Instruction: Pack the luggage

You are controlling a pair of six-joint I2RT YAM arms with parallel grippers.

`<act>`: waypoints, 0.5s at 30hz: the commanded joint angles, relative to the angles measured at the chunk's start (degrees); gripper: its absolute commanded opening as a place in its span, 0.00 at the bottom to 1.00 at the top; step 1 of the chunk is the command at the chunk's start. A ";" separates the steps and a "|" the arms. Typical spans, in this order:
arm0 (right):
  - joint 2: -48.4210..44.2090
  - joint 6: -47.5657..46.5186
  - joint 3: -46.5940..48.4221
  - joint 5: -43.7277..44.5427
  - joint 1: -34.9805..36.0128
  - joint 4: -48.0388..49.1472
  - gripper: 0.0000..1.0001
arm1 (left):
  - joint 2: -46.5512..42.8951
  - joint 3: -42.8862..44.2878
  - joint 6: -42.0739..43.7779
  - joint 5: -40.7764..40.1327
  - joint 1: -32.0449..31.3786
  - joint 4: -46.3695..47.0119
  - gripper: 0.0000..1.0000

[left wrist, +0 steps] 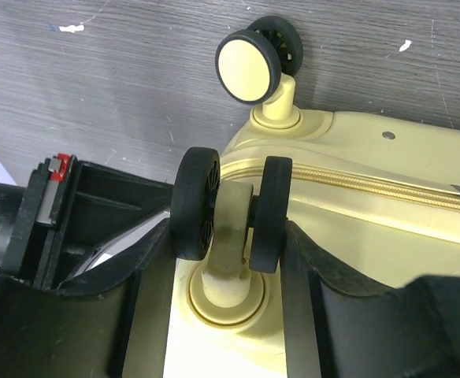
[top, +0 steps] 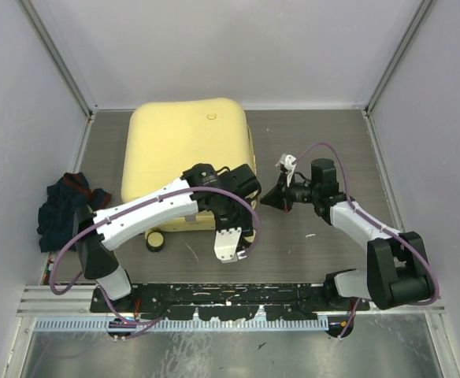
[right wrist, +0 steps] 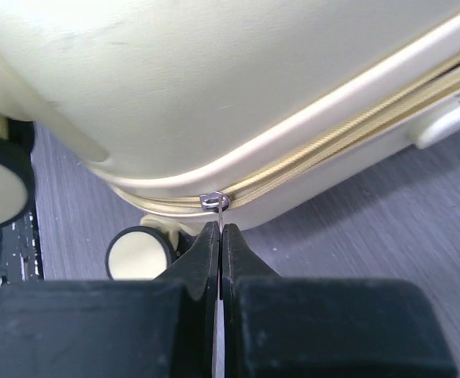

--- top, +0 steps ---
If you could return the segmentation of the yellow suitcase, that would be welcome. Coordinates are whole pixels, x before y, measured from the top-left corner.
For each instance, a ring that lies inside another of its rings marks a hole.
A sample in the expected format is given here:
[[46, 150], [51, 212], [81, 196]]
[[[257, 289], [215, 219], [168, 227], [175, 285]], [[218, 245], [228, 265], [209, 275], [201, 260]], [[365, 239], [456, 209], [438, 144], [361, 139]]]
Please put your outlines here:
[[121, 181], [123, 202], [153, 193], [197, 164], [218, 172], [257, 170], [241, 106], [228, 98], [152, 102], [131, 115]]

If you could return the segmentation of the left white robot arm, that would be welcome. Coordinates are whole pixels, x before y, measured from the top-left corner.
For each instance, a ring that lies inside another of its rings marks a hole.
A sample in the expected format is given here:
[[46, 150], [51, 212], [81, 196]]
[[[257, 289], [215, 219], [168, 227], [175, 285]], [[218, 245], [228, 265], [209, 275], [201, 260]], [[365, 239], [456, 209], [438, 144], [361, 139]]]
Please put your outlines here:
[[222, 263], [245, 258], [244, 239], [254, 234], [258, 216], [252, 201], [261, 185], [249, 165], [224, 172], [197, 164], [159, 190], [117, 207], [75, 212], [73, 235], [83, 276], [94, 280], [118, 312], [135, 305], [135, 292], [115, 249], [132, 237], [177, 217], [210, 212], [214, 219], [214, 253]]

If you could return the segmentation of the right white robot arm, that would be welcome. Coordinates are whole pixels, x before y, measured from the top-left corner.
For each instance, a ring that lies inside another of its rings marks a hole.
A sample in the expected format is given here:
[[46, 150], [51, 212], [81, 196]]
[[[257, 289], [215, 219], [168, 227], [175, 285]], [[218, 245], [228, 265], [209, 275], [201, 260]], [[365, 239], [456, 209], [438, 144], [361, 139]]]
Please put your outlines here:
[[284, 154], [277, 163], [280, 175], [261, 204], [291, 211], [295, 203], [310, 204], [327, 224], [344, 232], [365, 252], [363, 271], [347, 269], [326, 275], [323, 299], [340, 310], [352, 298], [373, 302], [379, 309], [420, 303], [437, 297], [425, 245], [416, 232], [400, 232], [367, 213], [339, 188], [334, 161], [311, 163], [311, 177], [296, 181], [295, 157]]

